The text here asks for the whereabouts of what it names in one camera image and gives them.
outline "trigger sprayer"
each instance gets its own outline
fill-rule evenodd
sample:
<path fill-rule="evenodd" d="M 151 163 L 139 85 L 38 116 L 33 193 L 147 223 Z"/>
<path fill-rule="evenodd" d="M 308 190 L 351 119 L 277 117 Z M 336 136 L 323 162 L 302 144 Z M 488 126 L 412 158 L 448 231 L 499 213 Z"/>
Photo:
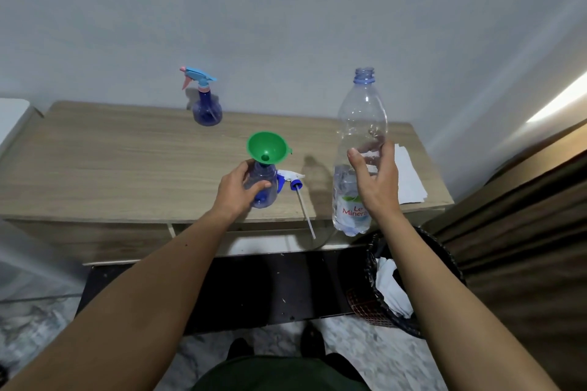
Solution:
<path fill-rule="evenodd" d="M 218 97 L 213 96 L 210 92 L 209 81 L 217 79 L 197 68 L 181 67 L 180 70 L 186 74 L 182 90 L 185 90 L 191 81 L 198 81 L 200 100 L 194 102 L 191 107 L 195 121 L 205 126 L 216 125 L 222 120 L 222 107 L 218 102 Z"/>

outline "trash bin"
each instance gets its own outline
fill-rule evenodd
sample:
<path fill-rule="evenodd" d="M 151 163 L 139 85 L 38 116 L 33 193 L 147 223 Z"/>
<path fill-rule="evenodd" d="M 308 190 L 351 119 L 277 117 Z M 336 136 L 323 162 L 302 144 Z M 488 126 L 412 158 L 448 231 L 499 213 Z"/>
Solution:
<path fill-rule="evenodd" d="M 463 273 L 449 251 L 428 232 L 419 227 L 414 227 L 414 229 L 449 270 L 466 285 Z M 346 298 L 353 312 L 373 325 L 400 328 L 414 337 L 424 338 L 415 313 L 410 318 L 395 315 L 385 303 L 383 294 L 375 287 L 377 258 L 393 258 L 383 234 L 381 231 L 375 231 L 365 235 L 362 239 L 367 243 L 364 273 L 368 284 L 351 288 L 346 292 Z M 393 276 L 403 289 L 399 270 L 396 270 Z"/>

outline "spray nozzle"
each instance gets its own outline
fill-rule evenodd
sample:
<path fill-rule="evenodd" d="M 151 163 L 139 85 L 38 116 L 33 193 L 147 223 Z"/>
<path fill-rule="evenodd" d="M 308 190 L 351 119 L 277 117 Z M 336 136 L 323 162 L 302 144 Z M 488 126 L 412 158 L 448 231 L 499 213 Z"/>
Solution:
<path fill-rule="evenodd" d="M 181 88 L 182 90 L 185 90 L 191 81 L 198 81 L 198 86 L 200 87 L 207 87 L 209 85 L 208 81 L 217 81 L 216 78 L 197 68 L 181 67 L 180 70 L 186 74 L 186 80 L 184 81 L 184 86 Z"/>

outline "green funnel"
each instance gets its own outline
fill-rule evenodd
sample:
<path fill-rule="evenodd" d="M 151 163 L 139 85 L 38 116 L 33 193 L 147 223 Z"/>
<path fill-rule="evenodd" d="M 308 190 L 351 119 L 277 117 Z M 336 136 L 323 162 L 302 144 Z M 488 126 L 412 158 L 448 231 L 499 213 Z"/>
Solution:
<path fill-rule="evenodd" d="M 278 164 L 292 152 L 288 143 L 273 132 L 257 132 L 246 142 L 246 151 L 261 164 Z"/>

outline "forearm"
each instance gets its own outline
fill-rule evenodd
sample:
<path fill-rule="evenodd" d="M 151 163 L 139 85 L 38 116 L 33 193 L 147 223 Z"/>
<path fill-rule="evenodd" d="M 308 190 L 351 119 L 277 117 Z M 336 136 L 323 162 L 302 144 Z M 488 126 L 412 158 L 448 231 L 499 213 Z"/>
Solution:
<path fill-rule="evenodd" d="M 48 390 L 152 389 L 175 354 L 230 223 L 208 212 L 136 263 L 99 293 L 7 389 L 32 389 L 39 378 Z"/>
<path fill-rule="evenodd" d="M 430 350 L 451 390 L 556 390 L 503 324 L 400 213 L 378 220 Z"/>

